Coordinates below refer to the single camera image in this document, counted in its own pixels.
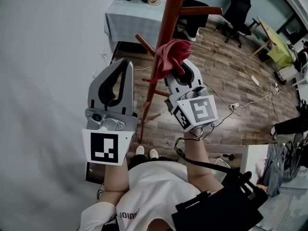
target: wooden coat rack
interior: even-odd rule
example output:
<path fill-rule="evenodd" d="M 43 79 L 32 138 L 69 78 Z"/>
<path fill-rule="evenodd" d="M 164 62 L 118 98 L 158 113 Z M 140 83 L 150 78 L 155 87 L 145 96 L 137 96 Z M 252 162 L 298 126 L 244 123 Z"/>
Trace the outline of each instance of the wooden coat rack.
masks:
<path fill-rule="evenodd" d="M 220 7 L 182 7 L 183 0 L 166 0 L 166 6 L 164 10 L 161 29 L 159 32 L 158 42 L 156 49 L 160 46 L 167 44 L 173 35 L 174 28 L 176 26 L 179 15 L 192 15 L 192 14 L 219 14 L 222 15 L 222 8 Z M 136 35 L 137 40 L 148 50 L 148 52 L 154 57 L 154 63 L 151 73 L 151 79 L 154 79 L 157 72 L 159 56 L 155 54 L 155 50 L 144 40 L 139 34 Z M 148 94 L 145 103 L 141 107 L 141 134 L 140 143 L 143 140 L 144 126 L 148 121 L 152 121 L 160 116 L 160 114 L 147 117 L 154 94 L 169 97 L 170 94 L 166 91 L 160 91 L 156 89 L 157 83 L 150 83 Z"/>

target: person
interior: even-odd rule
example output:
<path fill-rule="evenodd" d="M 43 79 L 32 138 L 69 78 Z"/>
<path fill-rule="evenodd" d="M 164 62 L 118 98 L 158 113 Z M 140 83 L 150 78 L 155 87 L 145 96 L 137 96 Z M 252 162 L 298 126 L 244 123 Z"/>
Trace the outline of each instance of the person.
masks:
<path fill-rule="evenodd" d="M 182 7 L 198 7 L 198 6 L 204 7 L 208 5 L 196 0 L 184 0 L 182 5 Z M 187 20 L 187 24 L 185 29 L 183 30 L 183 34 L 189 41 L 195 42 L 196 36 L 199 35 L 199 28 L 206 26 L 208 14 L 180 15 L 179 19 Z"/>
<path fill-rule="evenodd" d="M 184 138 L 200 135 L 197 129 Z M 202 140 L 185 140 L 185 151 L 187 158 L 209 163 Z M 171 215 L 177 204 L 223 188 L 209 168 L 159 158 L 156 150 L 147 161 L 144 148 L 138 147 L 132 164 L 129 171 L 126 160 L 122 166 L 106 165 L 104 192 L 82 212 L 80 231 L 175 230 Z"/>
<path fill-rule="evenodd" d="M 302 42 L 304 44 L 303 49 L 296 55 L 296 61 L 294 62 L 294 67 L 298 72 L 301 71 L 301 67 L 308 61 L 308 41 Z"/>
<path fill-rule="evenodd" d="M 275 77 L 281 84 L 285 84 L 287 80 L 294 78 L 295 75 L 301 72 L 302 67 L 308 61 L 308 41 L 302 41 L 304 46 L 303 49 L 299 53 L 295 53 L 296 60 L 294 64 L 289 67 L 284 67 L 278 72 L 275 71 Z"/>
<path fill-rule="evenodd" d="M 270 134 L 273 135 L 274 139 L 277 139 L 279 134 L 294 134 L 308 131 L 308 106 L 305 104 L 299 108 L 300 116 L 281 122 L 276 123 L 270 130 Z"/>

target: power strip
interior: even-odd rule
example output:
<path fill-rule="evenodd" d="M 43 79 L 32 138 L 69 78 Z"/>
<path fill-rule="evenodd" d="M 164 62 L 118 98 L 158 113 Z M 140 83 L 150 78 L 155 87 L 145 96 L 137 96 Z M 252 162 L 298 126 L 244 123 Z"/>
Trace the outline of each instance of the power strip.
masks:
<path fill-rule="evenodd" d="M 231 104 L 231 105 L 230 105 L 230 108 L 233 109 L 233 110 L 235 110 L 235 109 L 237 109 L 239 106 L 240 106 L 239 103 L 234 103 L 234 104 Z"/>
<path fill-rule="evenodd" d="M 257 81 L 257 79 L 253 75 L 251 76 L 251 79 L 257 86 L 259 86 L 259 81 Z"/>

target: table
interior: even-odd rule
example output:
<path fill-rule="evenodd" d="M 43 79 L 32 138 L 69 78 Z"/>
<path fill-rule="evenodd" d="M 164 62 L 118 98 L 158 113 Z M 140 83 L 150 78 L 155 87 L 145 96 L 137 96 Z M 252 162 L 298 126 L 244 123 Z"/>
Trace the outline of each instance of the table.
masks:
<path fill-rule="evenodd" d="M 293 57 L 288 49 L 288 46 L 284 42 L 284 40 L 273 30 L 270 26 L 268 26 L 264 21 L 259 19 L 260 25 L 265 31 L 269 40 L 263 44 L 258 50 L 256 50 L 252 56 L 257 54 L 260 50 L 265 48 L 269 43 L 273 43 L 275 47 L 269 51 L 268 55 L 280 66 L 287 67 L 290 66 L 294 61 Z"/>
<path fill-rule="evenodd" d="M 256 185 L 259 178 L 256 163 L 262 158 L 267 158 L 268 144 L 264 145 L 222 145 L 222 146 L 207 146 L 206 151 L 209 153 L 227 153 L 227 154 L 242 154 L 241 173 L 250 171 L 252 173 L 250 181 Z"/>
<path fill-rule="evenodd" d="M 113 42 L 132 43 L 138 43 L 139 33 L 155 49 L 165 5 L 165 0 L 157 7 L 141 0 L 114 0 L 106 11 L 105 33 Z"/>

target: sneaker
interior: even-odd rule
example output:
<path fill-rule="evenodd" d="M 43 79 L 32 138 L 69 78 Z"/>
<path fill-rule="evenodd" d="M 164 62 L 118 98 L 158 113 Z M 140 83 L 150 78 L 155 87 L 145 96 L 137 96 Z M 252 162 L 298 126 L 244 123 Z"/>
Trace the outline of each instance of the sneaker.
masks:
<path fill-rule="evenodd" d="M 271 130 L 270 130 L 270 134 L 271 134 L 271 135 L 274 135 L 275 132 L 276 132 L 275 126 L 273 126 L 273 127 L 271 128 Z"/>
<path fill-rule="evenodd" d="M 152 158 L 157 158 L 158 159 L 159 155 L 158 155 L 157 150 L 155 150 L 155 149 L 150 150 L 149 157 L 150 157 L 150 159 L 152 159 Z"/>
<path fill-rule="evenodd" d="M 187 37 L 189 41 L 196 42 L 196 38 L 192 38 L 191 36 L 189 36 L 186 30 L 184 30 L 183 33 L 185 34 L 185 36 Z"/>
<path fill-rule="evenodd" d="M 144 155 L 144 147 L 139 145 L 135 151 L 135 155 Z"/>

